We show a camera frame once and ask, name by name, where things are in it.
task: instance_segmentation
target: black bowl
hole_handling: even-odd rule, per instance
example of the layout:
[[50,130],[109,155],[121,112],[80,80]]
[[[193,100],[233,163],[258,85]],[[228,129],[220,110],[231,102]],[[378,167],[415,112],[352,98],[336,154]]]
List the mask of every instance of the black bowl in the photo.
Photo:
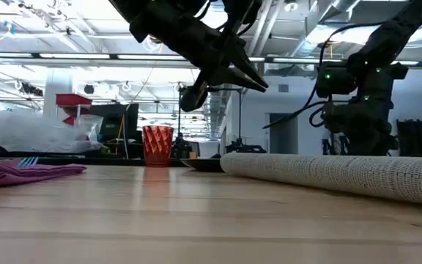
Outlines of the black bowl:
[[199,172],[224,172],[219,158],[182,159],[180,161]]

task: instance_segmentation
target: red cup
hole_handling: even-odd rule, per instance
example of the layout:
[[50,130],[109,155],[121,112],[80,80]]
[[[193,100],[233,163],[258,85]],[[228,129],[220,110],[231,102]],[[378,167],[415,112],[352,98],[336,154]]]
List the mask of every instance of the red cup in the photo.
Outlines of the red cup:
[[143,127],[146,166],[169,166],[173,135],[174,129],[170,127],[152,125]]

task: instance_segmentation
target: black cable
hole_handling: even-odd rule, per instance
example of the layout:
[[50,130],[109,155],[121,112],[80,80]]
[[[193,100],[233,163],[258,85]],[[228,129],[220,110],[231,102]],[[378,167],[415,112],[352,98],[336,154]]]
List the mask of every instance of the black cable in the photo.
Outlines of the black cable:
[[[384,21],[383,22],[377,22],[377,23],[360,23],[360,24],[353,24],[353,25],[348,25],[348,26],[344,26],[344,27],[341,27],[340,29],[337,29],[337,30],[335,30],[334,31],[334,33],[332,33],[328,38],[327,38],[327,40],[323,43],[323,46],[322,46],[322,49],[320,50],[320,58],[319,58],[319,67],[321,67],[322,66],[322,63],[323,63],[323,56],[324,56],[324,53],[325,53],[325,48],[328,46],[328,43],[330,43],[330,40],[331,40],[331,38],[334,36],[334,35],[336,35],[336,34],[338,34],[338,33],[340,33],[340,32],[343,32],[343,31],[345,31],[345,30],[348,30],[348,29],[354,29],[354,28],[358,28],[358,27],[366,27],[366,26],[379,26],[379,25],[382,25],[384,23]],[[312,89],[312,92],[311,92],[311,95],[308,97],[308,100],[307,100],[307,102],[306,102],[306,104],[304,104],[304,106],[299,110],[299,111],[296,111],[294,114],[296,114],[296,113],[302,113],[303,111],[305,111],[306,109],[308,109],[308,108],[311,108],[311,107],[313,107],[313,106],[311,106],[311,101],[312,101],[312,99],[314,99],[314,96],[315,96],[315,92],[316,92],[317,90],[316,90],[316,87],[314,87],[313,89]],[[328,101],[330,102],[332,100],[332,97],[330,96],[329,98],[328,98]],[[279,123],[282,123],[282,122],[286,122],[286,121],[289,121],[289,120],[291,120],[291,119],[293,119],[293,118],[295,118],[296,116],[290,116],[290,117],[283,117],[283,118],[281,118],[280,120],[277,120],[277,121],[275,121],[275,122],[273,122],[273,123],[271,123],[271,124],[269,124],[269,125],[267,125],[267,126],[265,126],[265,127],[263,127],[264,129],[265,128],[269,128],[269,127],[271,127],[271,126],[273,126],[273,125],[277,125],[277,124],[279,124]]]
[[312,113],[311,114],[311,116],[308,118],[308,122],[311,124],[311,126],[313,126],[314,128],[319,128],[319,127],[321,127],[321,126],[323,126],[324,124],[325,124],[325,122],[324,121],[321,121],[320,123],[318,123],[318,124],[314,124],[314,118],[315,118],[315,116],[317,116],[318,115],[318,113],[320,113],[321,111],[323,111],[323,108],[325,107],[325,105],[324,106],[322,106],[322,107],[320,107],[319,109],[317,109],[314,113]]
[[204,16],[208,13],[208,9],[211,7],[211,0],[208,0],[208,3],[206,4],[206,7],[204,8],[203,12],[196,17],[196,19],[201,20],[204,18]]
[[348,26],[343,26],[342,28],[339,28],[337,30],[334,31],[334,33],[332,33],[327,40],[323,43],[322,49],[320,50],[320,58],[319,58],[319,67],[322,66],[323,63],[323,55],[325,54],[325,48],[328,46],[328,44],[330,43],[331,38],[343,31],[346,31],[348,29],[355,29],[355,28],[360,28],[360,27],[366,27],[366,26],[379,26],[382,25],[383,23],[385,23],[385,21],[382,22],[377,22],[377,23],[360,23],[360,24],[353,24],[353,25],[348,25]]
[[253,21],[252,23],[248,24],[241,32],[239,32],[239,34],[237,34],[238,36],[242,36],[243,34],[247,33],[248,30],[251,29],[251,27],[255,24],[255,21]]
[[[345,101],[345,100],[334,100],[333,102],[335,102],[335,103],[348,103],[348,101]],[[303,113],[305,110],[310,109],[310,108],[312,108],[312,107],[314,107],[314,106],[318,106],[318,105],[325,105],[326,103],[328,103],[328,102],[327,102],[327,101],[321,101],[321,102],[312,103],[312,104],[310,104],[310,105],[308,105],[308,106],[306,106],[306,107],[303,107],[303,108],[301,108],[301,109],[297,110],[296,112],[292,113],[292,114],[291,114],[290,116],[288,116],[288,117],[283,117],[283,118],[281,118],[281,119],[279,119],[279,120],[277,120],[277,121],[275,121],[275,122],[272,122],[272,123],[271,123],[271,124],[269,124],[269,125],[264,126],[264,127],[263,127],[263,129],[270,128],[270,127],[272,127],[272,126],[274,126],[274,125],[278,125],[278,124],[281,124],[281,123],[283,123],[283,122],[287,122],[287,121],[293,120],[293,119],[294,119],[294,118],[296,118],[299,114]]]

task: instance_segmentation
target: door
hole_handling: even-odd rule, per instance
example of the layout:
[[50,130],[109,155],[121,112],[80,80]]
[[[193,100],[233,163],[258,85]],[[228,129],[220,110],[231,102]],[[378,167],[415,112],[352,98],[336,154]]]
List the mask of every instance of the door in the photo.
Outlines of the door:
[[[290,114],[270,114],[270,122],[278,121]],[[297,118],[270,128],[270,153],[298,154]]]

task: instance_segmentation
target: desk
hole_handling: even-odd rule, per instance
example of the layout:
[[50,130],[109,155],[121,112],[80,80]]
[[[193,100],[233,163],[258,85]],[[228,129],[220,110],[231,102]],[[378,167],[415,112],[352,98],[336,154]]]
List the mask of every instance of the desk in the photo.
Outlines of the desk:
[[422,263],[422,206],[185,168],[91,166],[0,189],[2,263]]

